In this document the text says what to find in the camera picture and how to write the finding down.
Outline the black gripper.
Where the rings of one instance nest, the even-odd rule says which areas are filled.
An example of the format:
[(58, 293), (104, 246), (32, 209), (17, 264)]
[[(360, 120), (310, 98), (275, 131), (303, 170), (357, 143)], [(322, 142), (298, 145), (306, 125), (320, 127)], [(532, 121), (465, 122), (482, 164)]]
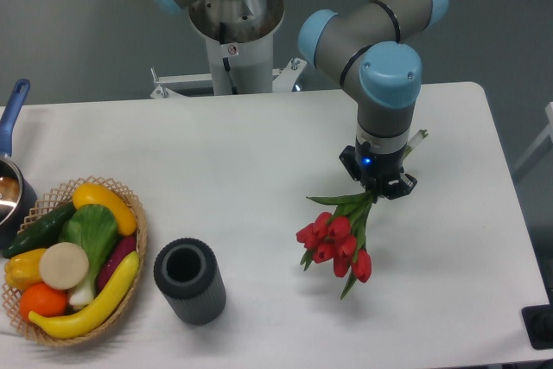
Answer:
[(417, 179), (404, 171), (407, 145), (387, 154), (373, 150), (369, 143), (347, 145), (339, 159), (350, 177), (375, 197), (395, 200), (408, 196), (417, 185)]

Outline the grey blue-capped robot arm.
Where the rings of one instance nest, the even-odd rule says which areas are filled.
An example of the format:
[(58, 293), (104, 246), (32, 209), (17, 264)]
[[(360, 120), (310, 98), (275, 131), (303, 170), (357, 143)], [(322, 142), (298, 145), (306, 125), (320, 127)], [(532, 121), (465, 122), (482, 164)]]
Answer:
[[(283, 0), (156, 0), (186, 11), (207, 46), (218, 95), (273, 92), (273, 35)], [(405, 40), (443, 18), (448, 0), (366, 0), (348, 16), (318, 10), (302, 25), (298, 49), (357, 105), (354, 145), (340, 160), (375, 198), (409, 194), (404, 171), (409, 130), (421, 89), (422, 62)]]

